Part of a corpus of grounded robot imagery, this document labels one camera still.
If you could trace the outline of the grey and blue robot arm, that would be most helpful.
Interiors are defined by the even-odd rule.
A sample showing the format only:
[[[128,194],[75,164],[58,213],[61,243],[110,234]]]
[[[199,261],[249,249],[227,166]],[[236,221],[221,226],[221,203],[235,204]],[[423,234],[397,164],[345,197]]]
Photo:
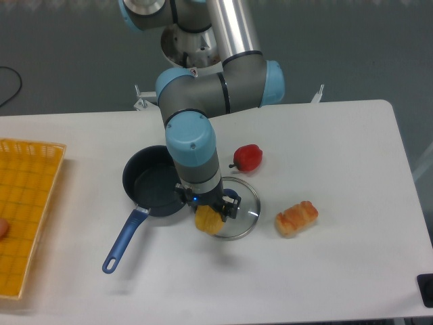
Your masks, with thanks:
[[[180,182],[176,190],[193,208],[209,206],[235,218],[240,200],[223,193],[210,118],[280,103],[280,65],[264,59],[247,1],[121,1],[124,20],[137,30],[176,26],[183,37],[210,33],[200,45],[216,49],[221,71],[201,74],[183,60],[156,80],[156,102],[166,147]]]

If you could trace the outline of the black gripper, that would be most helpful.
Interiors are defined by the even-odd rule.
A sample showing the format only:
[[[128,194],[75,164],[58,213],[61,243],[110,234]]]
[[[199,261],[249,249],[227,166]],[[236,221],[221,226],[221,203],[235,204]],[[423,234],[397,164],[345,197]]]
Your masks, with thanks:
[[[175,193],[179,200],[193,209],[198,206],[209,206],[216,212],[221,212],[222,221],[236,219],[241,198],[237,194],[223,195],[223,186],[219,182],[217,187],[209,192],[198,194],[191,188],[185,188],[181,183],[175,185]]]

